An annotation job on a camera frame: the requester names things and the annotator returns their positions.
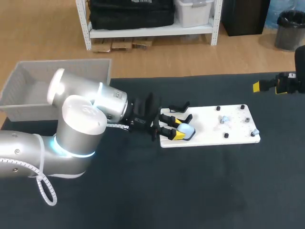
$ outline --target gray plastic basket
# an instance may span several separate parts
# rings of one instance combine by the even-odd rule
[[[48,104],[47,92],[59,68],[78,76],[110,83],[110,59],[19,62],[1,92],[0,110],[12,122],[57,120],[58,111]]]

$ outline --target white storage box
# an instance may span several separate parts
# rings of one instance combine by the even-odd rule
[[[176,12],[182,27],[206,25],[214,0],[176,0]]]
[[[47,93],[59,68],[98,82],[110,82],[110,59],[19,62],[0,94],[0,111],[12,122],[57,120],[58,110],[48,104]]]

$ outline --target cardboard box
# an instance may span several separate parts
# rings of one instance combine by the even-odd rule
[[[112,38],[91,39],[92,52],[111,52]]]
[[[112,41],[114,51],[130,52],[132,50],[132,38],[114,38]]]
[[[132,41],[133,48],[148,49],[153,45],[154,37],[136,37]]]

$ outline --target white cable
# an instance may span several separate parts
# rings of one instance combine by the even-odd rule
[[[46,203],[48,205],[55,206],[56,203],[57,203],[57,196],[56,196],[55,190],[54,190],[52,184],[50,183],[49,179],[43,174],[44,150],[45,150],[43,139],[42,139],[42,137],[40,135],[37,135],[37,134],[34,134],[34,135],[38,138],[39,144],[40,144],[40,148],[41,148],[41,156],[40,156],[39,169],[37,169],[35,166],[33,166],[33,165],[29,164],[29,163],[26,163],[26,162],[23,162],[23,161],[19,161],[19,160],[15,160],[15,159],[8,159],[8,158],[0,157],[0,162],[1,163],[16,164],[16,165],[28,168],[28,169],[32,170],[34,173],[36,173],[37,174],[37,176],[36,176],[37,185],[38,185],[39,191],[40,191],[43,199],[46,201]],[[42,183],[41,183],[42,180],[44,181],[44,183],[48,187],[48,189],[49,189],[49,191],[50,191],[50,193],[52,195],[53,201],[50,201],[49,198],[47,197],[46,193],[44,192],[43,187],[42,187]]]
[[[18,166],[22,166],[22,167],[28,168],[28,169],[32,170],[34,173],[36,173],[36,174],[40,173],[39,169],[37,169],[35,166],[33,166],[33,165],[29,164],[29,163],[23,162],[23,161],[0,157],[0,163],[14,164],[14,165],[18,165]],[[50,183],[49,179],[43,173],[41,173],[40,176],[42,177],[42,180],[44,181],[44,183],[48,187],[48,189],[49,189],[49,191],[50,191],[50,193],[52,195],[53,201],[49,200],[49,198],[47,197],[46,193],[43,190],[41,181],[38,179],[38,177],[36,177],[36,181],[37,181],[37,184],[38,184],[39,191],[40,191],[43,199],[46,201],[46,203],[48,205],[55,206],[56,203],[57,203],[57,196],[56,196],[55,190],[54,190],[52,184]]]
[[[107,124],[107,127],[112,127],[112,128],[119,128],[122,130],[129,131],[129,126],[128,125],[122,125],[122,124]]]

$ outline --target black cabinet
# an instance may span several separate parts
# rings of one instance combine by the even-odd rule
[[[262,34],[270,0],[224,0],[222,23],[229,36]]]

